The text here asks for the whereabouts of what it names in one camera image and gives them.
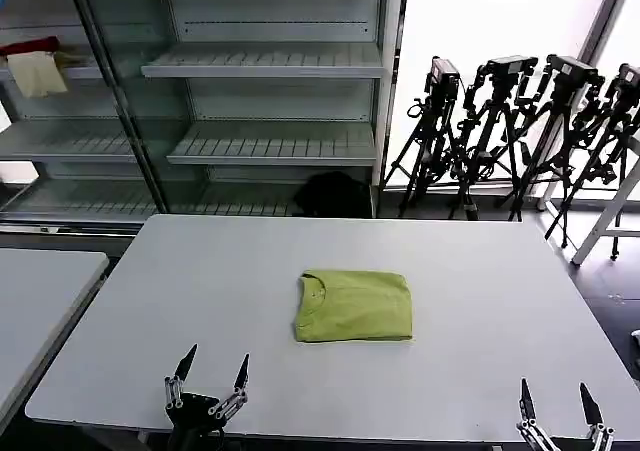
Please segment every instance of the cloth on shelf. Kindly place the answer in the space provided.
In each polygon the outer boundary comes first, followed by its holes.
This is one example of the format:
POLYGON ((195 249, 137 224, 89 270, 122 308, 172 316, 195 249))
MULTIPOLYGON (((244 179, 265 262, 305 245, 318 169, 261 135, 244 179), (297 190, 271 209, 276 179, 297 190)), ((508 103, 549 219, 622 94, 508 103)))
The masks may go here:
POLYGON ((403 276, 312 269, 301 279, 298 341, 411 339, 411 292, 403 276))
POLYGON ((60 41, 55 36, 48 38, 32 39, 31 41, 21 41, 6 46, 0 46, 0 56, 9 56, 10 54, 31 53, 33 51, 47 51, 55 53, 60 49, 60 41))
POLYGON ((67 86, 51 53, 33 51, 7 56, 9 70, 26 98, 66 93, 67 86))

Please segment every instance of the gray table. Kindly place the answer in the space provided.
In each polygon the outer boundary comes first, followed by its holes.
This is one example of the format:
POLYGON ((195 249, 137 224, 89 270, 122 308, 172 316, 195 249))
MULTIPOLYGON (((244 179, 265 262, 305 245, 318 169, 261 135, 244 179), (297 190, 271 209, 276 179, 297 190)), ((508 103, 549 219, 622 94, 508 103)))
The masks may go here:
POLYGON ((539 421, 586 432, 588 384, 619 440, 640 393, 531 224, 154 216, 29 401, 37 420, 167 431, 165 375, 193 345, 186 389, 249 402, 228 432, 403 441, 519 441, 520 379, 539 421), (307 268, 403 274, 410 342, 302 344, 307 268))
POLYGON ((0 434, 95 295, 103 253, 0 249, 0 434))

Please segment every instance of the metal shelf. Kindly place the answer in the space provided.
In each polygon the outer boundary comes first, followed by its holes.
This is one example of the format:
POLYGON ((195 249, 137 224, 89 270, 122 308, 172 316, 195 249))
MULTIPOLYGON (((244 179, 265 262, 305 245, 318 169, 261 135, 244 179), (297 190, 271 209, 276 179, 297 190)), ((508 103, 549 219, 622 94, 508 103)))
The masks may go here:
MULTIPOLYGON (((77 57, 73 65, 60 66, 60 73, 66 79, 102 79, 98 62, 90 48, 80 47, 69 50, 69 54, 77 57)), ((148 55, 134 46, 128 45, 114 49, 116 56, 114 66, 120 77, 140 76, 140 66, 149 59, 148 55)), ((13 75, 6 61, 0 65, 0 81, 13 81, 13 75)))
MULTIPOLYGON (((158 122, 156 126, 172 123, 158 122)), ((160 140, 147 140, 152 155, 168 150, 160 140)), ((0 160, 91 163, 136 163, 117 119, 52 119, 18 121, 0 133, 0 160)))
POLYGON ((143 223, 156 207, 143 181, 40 179, 1 212, 5 220, 143 223))
POLYGON ((173 164, 373 166, 369 123, 198 121, 167 156, 173 164))
MULTIPOLYGON (((73 66, 61 67, 60 73, 67 79, 102 79, 100 68, 93 55, 85 56, 81 62, 73 66)), ((0 81, 13 81, 13 75, 6 62, 0 67, 0 81)))
POLYGON ((293 216, 300 210, 290 184, 211 183, 195 206, 195 214, 216 216, 293 216))
POLYGON ((146 66, 148 78, 381 78, 374 43, 181 43, 146 66))

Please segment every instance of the table leg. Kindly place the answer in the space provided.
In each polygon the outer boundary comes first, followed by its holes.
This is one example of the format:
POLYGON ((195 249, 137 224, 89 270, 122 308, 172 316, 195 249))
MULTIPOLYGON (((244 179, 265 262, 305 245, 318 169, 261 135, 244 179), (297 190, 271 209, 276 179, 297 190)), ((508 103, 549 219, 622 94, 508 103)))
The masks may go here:
POLYGON ((81 429, 87 436, 91 436, 111 451, 150 451, 150 448, 140 439, 140 435, 136 431, 91 427, 81 429))
POLYGON ((604 209, 598 218, 598 221, 587 236, 587 239, 584 240, 584 243, 582 243, 576 254, 573 256, 573 259, 571 260, 573 264, 580 265, 584 262, 602 234, 611 224, 611 221, 613 221, 613 218, 618 214, 618 211, 620 211, 627 202, 627 198, 631 194, 631 191, 633 191, 633 188, 636 187, 636 184, 638 184, 638 181, 640 181, 640 159, 636 161, 636 164, 633 166, 633 169, 627 176, 627 179, 622 182, 620 189, 614 196, 613 200, 611 200, 604 209))

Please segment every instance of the white stand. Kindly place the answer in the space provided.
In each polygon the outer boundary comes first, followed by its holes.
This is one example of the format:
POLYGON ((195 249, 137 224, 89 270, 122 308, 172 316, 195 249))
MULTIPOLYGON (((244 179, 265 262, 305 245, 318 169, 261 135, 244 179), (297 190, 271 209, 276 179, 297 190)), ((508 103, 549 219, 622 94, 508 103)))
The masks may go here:
MULTIPOLYGON (((640 131, 636 132, 636 134, 629 139, 629 149, 640 155, 640 131)), ((638 181, 640 181, 640 160, 636 162, 627 178, 622 182, 620 189, 598 218, 587 239, 585 239, 584 243, 578 248, 578 251, 571 260, 573 264, 582 264, 602 236, 619 236, 624 238, 640 237, 640 230, 609 228, 611 221, 613 221, 618 211, 620 211, 627 202, 629 195, 633 191, 633 188, 636 187, 636 184, 638 184, 638 181)))

